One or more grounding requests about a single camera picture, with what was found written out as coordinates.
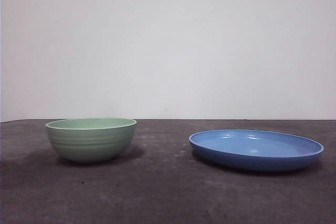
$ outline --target tabletop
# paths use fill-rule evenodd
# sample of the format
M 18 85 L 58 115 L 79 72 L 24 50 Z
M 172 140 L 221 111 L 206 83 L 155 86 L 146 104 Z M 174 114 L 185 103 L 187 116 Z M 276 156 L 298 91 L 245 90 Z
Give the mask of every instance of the tabletop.
M 51 148 L 45 123 L 1 124 L 1 220 L 20 223 L 336 223 L 335 120 L 137 120 L 119 157 L 80 165 Z M 285 173 L 208 162 L 188 137 L 250 129 L 313 139 L 325 151 Z

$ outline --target tableware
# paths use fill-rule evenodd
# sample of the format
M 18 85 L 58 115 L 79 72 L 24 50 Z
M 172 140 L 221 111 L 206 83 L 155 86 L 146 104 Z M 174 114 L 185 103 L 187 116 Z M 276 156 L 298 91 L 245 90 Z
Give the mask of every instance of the tableware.
M 131 143 L 136 121 L 118 118 L 58 120 L 46 124 L 52 147 L 78 163 L 107 161 Z
M 204 131 L 191 135 L 189 141 L 198 155 L 212 162 L 263 172 L 304 168 L 324 150 L 305 137 L 256 130 Z

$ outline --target blue plate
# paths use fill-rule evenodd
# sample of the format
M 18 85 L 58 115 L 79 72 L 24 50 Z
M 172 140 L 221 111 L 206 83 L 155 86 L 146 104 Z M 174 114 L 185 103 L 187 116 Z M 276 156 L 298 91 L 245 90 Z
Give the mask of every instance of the blue plate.
M 324 150 L 308 138 L 269 131 L 204 131 L 191 135 L 189 141 L 198 155 L 212 162 L 262 172 L 304 168 Z

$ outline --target plate rim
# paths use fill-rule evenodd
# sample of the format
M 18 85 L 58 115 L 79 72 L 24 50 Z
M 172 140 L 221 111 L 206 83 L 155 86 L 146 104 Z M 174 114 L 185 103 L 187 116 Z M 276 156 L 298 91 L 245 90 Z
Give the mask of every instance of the plate rim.
M 245 155 L 245 154 L 240 154 L 240 153 L 222 152 L 222 151 L 219 151 L 219 150 L 214 150 L 212 148 L 207 148 L 207 147 L 200 146 L 200 145 L 196 144 L 194 141 L 192 141 L 192 137 L 195 136 L 195 135 L 198 135 L 198 134 L 201 134 L 201 133 L 205 133 L 205 132 L 214 132 L 214 131 L 253 131 L 253 132 L 267 132 L 267 133 L 281 134 L 281 135 L 287 135 L 287 136 L 294 136 L 294 137 L 303 138 L 305 140 L 308 140 L 308 141 L 311 141 L 311 142 L 314 142 L 314 143 L 318 144 L 320 146 L 320 150 L 318 150 L 317 152 L 313 152 L 313 153 L 309 153 L 309 154 L 305 154 L 305 155 L 299 155 L 299 156 Z M 315 156 L 315 155 L 321 154 L 324 151 L 324 146 L 322 144 L 320 144 L 319 142 L 314 141 L 312 139 L 309 139 L 309 138 L 306 138 L 306 137 L 303 137 L 303 136 L 297 136 L 297 135 L 293 135 L 293 134 L 288 134 L 288 133 L 275 132 L 275 131 L 262 131 L 262 130 L 222 129 L 222 130 L 200 131 L 200 132 L 196 132 L 196 133 L 190 135 L 189 136 L 189 142 L 192 143 L 192 144 L 194 144 L 194 145 L 196 145 L 196 146 L 198 146 L 198 147 L 201 147 L 201 148 L 206 149 L 206 150 L 214 151 L 214 152 L 225 153 L 225 154 L 232 154 L 232 155 L 239 155 L 239 156 L 246 156 L 246 157 L 256 157 L 256 158 L 258 158 L 258 157 L 261 157 L 261 158 L 300 158 L 300 157 Z

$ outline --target white wall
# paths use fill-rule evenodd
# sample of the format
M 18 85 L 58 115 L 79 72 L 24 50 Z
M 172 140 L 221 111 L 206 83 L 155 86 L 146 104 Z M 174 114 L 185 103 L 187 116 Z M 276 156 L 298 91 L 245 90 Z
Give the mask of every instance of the white wall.
M 336 119 L 336 0 L 2 0 L 2 121 Z

